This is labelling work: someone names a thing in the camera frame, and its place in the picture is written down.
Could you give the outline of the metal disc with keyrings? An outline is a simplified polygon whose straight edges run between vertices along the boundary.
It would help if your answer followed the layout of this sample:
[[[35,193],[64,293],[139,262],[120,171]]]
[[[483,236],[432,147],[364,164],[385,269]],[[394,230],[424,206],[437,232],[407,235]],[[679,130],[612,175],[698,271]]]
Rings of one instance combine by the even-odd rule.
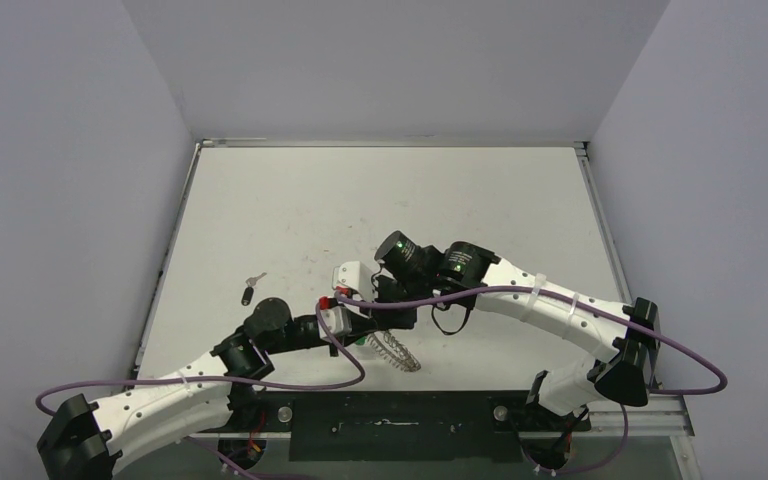
[[[390,366],[402,372],[418,372],[420,361],[390,331],[371,333],[366,336],[366,344]]]

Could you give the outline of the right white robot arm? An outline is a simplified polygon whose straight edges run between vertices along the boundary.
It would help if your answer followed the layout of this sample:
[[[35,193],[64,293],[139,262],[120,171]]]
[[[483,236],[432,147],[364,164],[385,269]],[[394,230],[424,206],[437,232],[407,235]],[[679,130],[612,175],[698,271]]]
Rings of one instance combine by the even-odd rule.
[[[458,294],[467,311],[499,314],[553,334],[584,351],[567,367],[538,373],[525,402],[528,421],[553,427],[597,400],[643,407],[649,402],[660,343],[644,334],[657,326],[657,307],[583,296],[531,274],[468,242],[446,250],[419,246],[399,230],[378,247],[375,261],[395,281],[398,300]]]

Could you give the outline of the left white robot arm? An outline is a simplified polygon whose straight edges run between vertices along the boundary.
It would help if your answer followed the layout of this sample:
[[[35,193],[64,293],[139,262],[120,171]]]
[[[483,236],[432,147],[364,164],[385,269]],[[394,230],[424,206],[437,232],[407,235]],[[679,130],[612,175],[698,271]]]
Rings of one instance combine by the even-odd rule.
[[[376,331],[370,317],[324,298],[295,317],[267,298],[232,334],[177,371],[116,395],[75,395],[53,413],[37,442],[51,479],[110,479],[133,461],[205,430],[250,428],[257,420],[253,384],[275,367],[275,354],[345,346]]]

